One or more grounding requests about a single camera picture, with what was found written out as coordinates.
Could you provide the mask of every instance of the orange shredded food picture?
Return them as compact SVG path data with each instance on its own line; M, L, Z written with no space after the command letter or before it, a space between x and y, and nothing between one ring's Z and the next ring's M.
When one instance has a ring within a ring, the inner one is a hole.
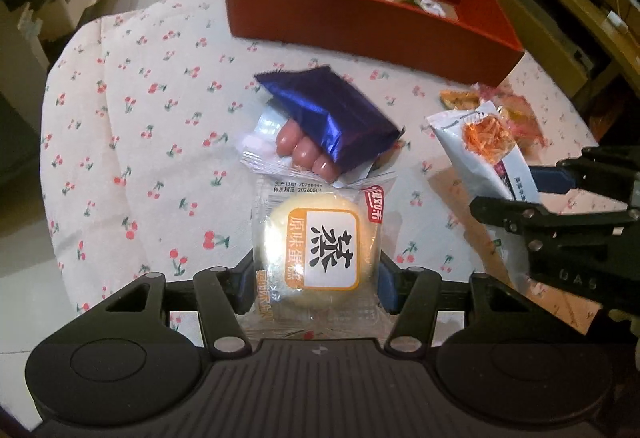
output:
M492 165L497 164L515 147L516 142L497 116L489 114L462 128L466 149L479 154Z

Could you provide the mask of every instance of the silver screw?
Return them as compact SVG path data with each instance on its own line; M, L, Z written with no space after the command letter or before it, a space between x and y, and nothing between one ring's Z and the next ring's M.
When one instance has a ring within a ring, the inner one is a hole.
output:
M422 347L422 343L415 337L402 336L392 339L389 346L396 352L415 353Z
M532 241L529 241L529 249L532 252L537 252L542 248L542 241L540 241L539 239L533 239Z
M244 348L244 341L240 337L220 337L213 347L222 353L235 353Z

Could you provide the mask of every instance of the ribbed black surface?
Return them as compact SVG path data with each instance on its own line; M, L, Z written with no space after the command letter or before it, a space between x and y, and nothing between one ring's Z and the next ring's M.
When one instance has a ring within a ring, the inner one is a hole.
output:
M49 421L37 438L602 438L590 424L523 432L453 405L420 363L371 340L265 341L248 358L218 362L200 389L146 423L111 430Z

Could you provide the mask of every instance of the cherry print tablecloth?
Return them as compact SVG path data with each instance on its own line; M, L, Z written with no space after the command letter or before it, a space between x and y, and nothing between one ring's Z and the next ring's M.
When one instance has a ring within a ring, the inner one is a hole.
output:
M386 252L447 280L466 281L483 269L506 279L499 249L468 215L460 180L425 120L442 110L441 89L462 86L377 60L236 39L224 0L163 0L84 26L47 82L42 188L78 313L149 271L189 279L240 261L252 245L255 177L239 164L236 146L269 98L252 75L319 64L331 65L406 128L385 202ZM543 164L594 144L529 54L509 82L530 101L548 138ZM577 193L545 202L555 211L611 206ZM536 287L533 297L547 293ZM182 330L191 323L197 333L194 317L174 314L172 321Z

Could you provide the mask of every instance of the black chinese character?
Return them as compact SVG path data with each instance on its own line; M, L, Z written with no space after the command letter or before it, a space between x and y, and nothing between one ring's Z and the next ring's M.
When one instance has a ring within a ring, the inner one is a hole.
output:
M344 267L351 266L351 259L353 259L353 252L350 250L344 251L342 245L348 246L351 242L351 235L345 230L341 236L338 236L337 241L332 228L329 232L326 231L324 225L322 225L322 233L316 228L311 227L313 233L318 234L317 237L311 238L311 243L316 246L311 249L312 254L318 254L318 257L309 261L309 266L315 266L322 257L322 266L326 272L327 266L331 263L331 266L338 264L338 259L344 259Z

